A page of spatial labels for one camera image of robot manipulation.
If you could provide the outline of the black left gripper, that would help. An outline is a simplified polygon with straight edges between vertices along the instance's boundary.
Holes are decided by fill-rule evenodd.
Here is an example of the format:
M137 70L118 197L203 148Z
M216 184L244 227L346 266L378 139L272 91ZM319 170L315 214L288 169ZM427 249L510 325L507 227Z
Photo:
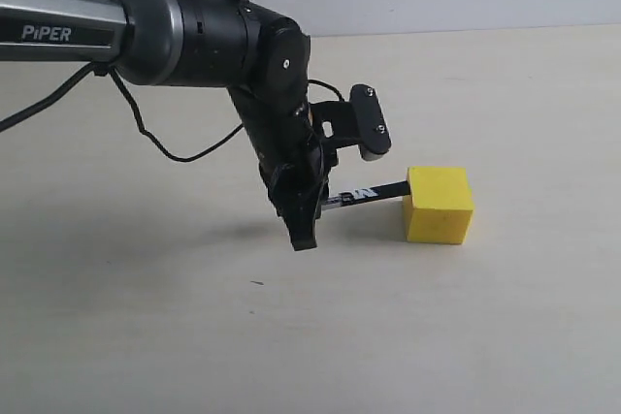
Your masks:
M317 247L319 204L330 193L329 173L338 165L321 123L313 117L307 87L280 111L246 86L229 86L245 132L258 158L270 202L287 229L295 251Z

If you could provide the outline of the black silver Piper robot arm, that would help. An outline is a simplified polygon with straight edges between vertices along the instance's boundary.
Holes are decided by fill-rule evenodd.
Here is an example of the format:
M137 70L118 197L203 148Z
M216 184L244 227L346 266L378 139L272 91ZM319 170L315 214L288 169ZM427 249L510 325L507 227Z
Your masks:
M248 0L1 0L3 61L80 64L1 126L49 108L89 74L120 90L223 88L292 246L312 249L327 170L308 100L310 52L293 19Z

